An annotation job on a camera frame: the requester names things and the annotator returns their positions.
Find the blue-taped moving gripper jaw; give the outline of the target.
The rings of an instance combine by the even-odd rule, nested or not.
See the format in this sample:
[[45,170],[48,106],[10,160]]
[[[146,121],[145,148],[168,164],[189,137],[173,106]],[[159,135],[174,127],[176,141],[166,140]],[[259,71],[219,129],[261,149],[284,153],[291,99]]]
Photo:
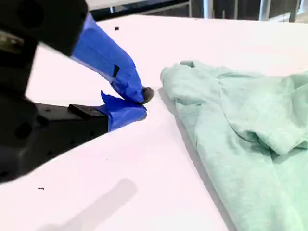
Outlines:
[[146,104],[131,57],[95,22],[83,0],[3,0],[0,3],[0,83],[26,91],[36,47],[43,43],[99,73],[125,100]]

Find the blue-taped fixed gripper jaw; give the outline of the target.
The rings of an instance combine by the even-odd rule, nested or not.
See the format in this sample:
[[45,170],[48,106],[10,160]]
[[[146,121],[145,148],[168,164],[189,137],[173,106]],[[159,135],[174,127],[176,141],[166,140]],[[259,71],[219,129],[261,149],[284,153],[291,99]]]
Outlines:
[[112,95],[103,104],[56,106],[37,103],[37,116],[22,164],[38,167],[79,145],[147,116],[146,108]]

